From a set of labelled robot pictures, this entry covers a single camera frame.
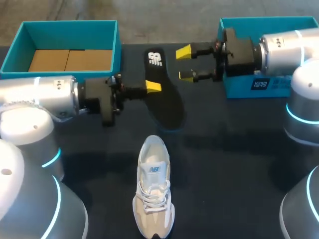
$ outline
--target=table surface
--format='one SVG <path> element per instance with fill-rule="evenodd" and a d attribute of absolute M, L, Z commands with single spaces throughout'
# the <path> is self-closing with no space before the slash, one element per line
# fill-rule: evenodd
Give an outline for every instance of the table surface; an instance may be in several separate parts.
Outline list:
<path fill-rule="evenodd" d="M 183 130 L 159 131 L 143 101 L 126 102 L 115 127 L 102 128 L 99 116 L 56 126 L 65 184 L 88 209 L 87 238 L 141 238 L 132 210 L 136 167 L 144 140 L 157 134 L 170 152 L 176 209 L 171 239 L 282 239 L 281 201 L 317 163 L 292 163 L 292 156 L 307 152 L 311 158 L 314 152 L 284 134 L 286 99 L 227 100 L 222 83 L 178 80 L 179 70 L 207 69 L 212 62 L 209 56 L 176 62 L 175 50 L 183 44 L 123 45 L 124 83 L 144 80 L 143 52 L 154 46 L 165 50 L 170 78 L 184 100 Z M 0 61 L 7 50 L 0 47 Z"/>

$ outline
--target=open box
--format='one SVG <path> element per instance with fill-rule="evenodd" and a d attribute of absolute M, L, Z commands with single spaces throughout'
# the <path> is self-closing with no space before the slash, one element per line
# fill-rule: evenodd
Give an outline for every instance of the open box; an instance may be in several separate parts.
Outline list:
<path fill-rule="evenodd" d="M 260 37 L 264 34 L 315 27 L 318 27 L 318 23 L 312 16 L 221 18 L 218 38 L 222 39 L 225 28 L 234 28 L 238 38 L 251 37 L 253 43 L 258 44 Z M 263 80 L 267 80 L 265 89 L 252 90 L 254 82 L 263 83 Z M 225 76 L 223 79 L 228 98 L 288 97 L 290 95 L 290 81 L 291 76 L 266 77 L 261 74 Z"/>
<path fill-rule="evenodd" d="M 72 75 L 111 76 L 120 71 L 117 21 L 27 21 L 13 40 L 1 79 Z"/>

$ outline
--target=sneaker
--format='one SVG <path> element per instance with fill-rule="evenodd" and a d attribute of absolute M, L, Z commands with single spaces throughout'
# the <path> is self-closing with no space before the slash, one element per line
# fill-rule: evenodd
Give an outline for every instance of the sneaker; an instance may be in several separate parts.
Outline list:
<path fill-rule="evenodd" d="M 133 198 L 135 221 L 147 239 L 164 239 L 175 218 L 170 195 L 169 154 L 162 139 L 149 136 L 140 151 L 137 189 Z"/>

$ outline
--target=shoelace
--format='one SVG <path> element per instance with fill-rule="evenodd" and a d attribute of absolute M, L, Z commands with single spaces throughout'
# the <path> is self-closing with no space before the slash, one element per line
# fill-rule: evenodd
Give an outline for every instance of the shoelace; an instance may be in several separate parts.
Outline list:
<path fill-rule="evenodd" d="M 144 192 L 139 183 L 140 192 L 136 192 L 136 195 L 143 201 L 144 211 L 148 212 L 160 212 L 167 208 L 166 194 L 169 191 L 170 181 L 166 180 L 166 186 L 163 188 L 161 186 L 151 186 L 147 192 Z M 150 194 L 152 190 L 160 190 L 162 192 L 161 196 Z"/>

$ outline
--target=teal box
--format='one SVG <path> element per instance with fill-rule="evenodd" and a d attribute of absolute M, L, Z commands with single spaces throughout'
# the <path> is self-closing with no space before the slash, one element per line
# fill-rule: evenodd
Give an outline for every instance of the teal box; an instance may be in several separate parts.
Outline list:
<path fill-rule="evenodd" d="M 112 50 L 109 71 L 28 72 L 37 49 Z M 0 69 L 1 79 L 72 75 L 106 77 L 120 71 L 121 42 L 118 23 L 110 21 L 25 21 L 21 24 Z"/>
<path fill-rule="evenodd" d="M 319 25 L 312 16 L 221 18 L 218 38 L 222 39 L 225 28 L 234 28 L 238 38 L 251 37 L 253 43 L 258 44 L 259 38 L 264 34 L 315 27 L 319 27 Z M 291 76 L 266 77 L 261 74 L 238 77 L 224 76 L 223 81 L 227 98 L 269 98 L 290 95 Z M 267 84 L 267 88 L 251 90 L 255 83 Z"/>

